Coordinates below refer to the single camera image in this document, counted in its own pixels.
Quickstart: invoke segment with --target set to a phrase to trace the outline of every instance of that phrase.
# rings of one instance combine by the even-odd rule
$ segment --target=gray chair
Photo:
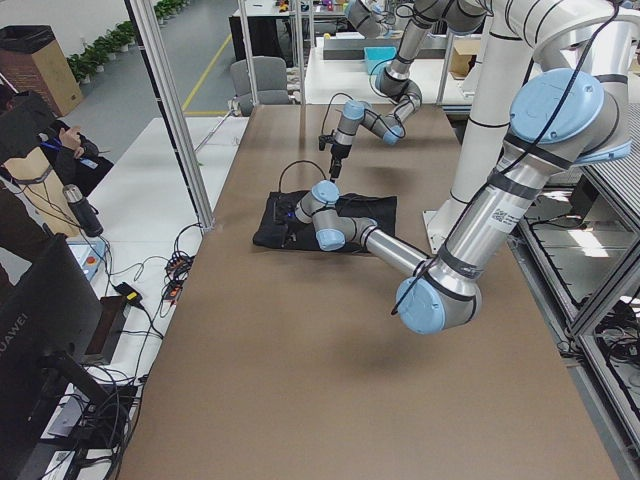
[[[256,89],[258,99],[264,105],[286,105],[291,103],[287,92],[287,64],[279,57],[254,57]],[[234,100],[243,116],[251,115],[253,102],[247,61],[240,60],[231,65],[231,79],[236,91]]]

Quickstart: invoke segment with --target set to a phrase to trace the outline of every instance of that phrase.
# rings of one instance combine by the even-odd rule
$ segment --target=power adapter
[[[127,302],[134,307],[142,308],[142,295],[128,283],[122,282],[120,285],[113,287],[113,289],[120,295],[124,295]]]

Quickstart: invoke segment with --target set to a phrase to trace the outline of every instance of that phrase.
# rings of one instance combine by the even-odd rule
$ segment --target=teal box
[[[364,63],[369,75],[377,75],[396,56],[396,47],[364,47]]]

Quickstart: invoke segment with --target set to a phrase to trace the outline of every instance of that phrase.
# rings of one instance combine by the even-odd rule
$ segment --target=metal grate
[[[629,105],[629,130],[633,144],[631,155],[622,160],[584,167],[588,177],[617,206],[632,224],[640,225],[640,105]]]

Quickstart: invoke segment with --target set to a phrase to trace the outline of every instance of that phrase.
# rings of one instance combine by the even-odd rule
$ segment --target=computer monitor
[[[70,381],[90,398],[106,397],[79,366],[100,314],[56,235],[0,305],[0,478],[19,476]]]

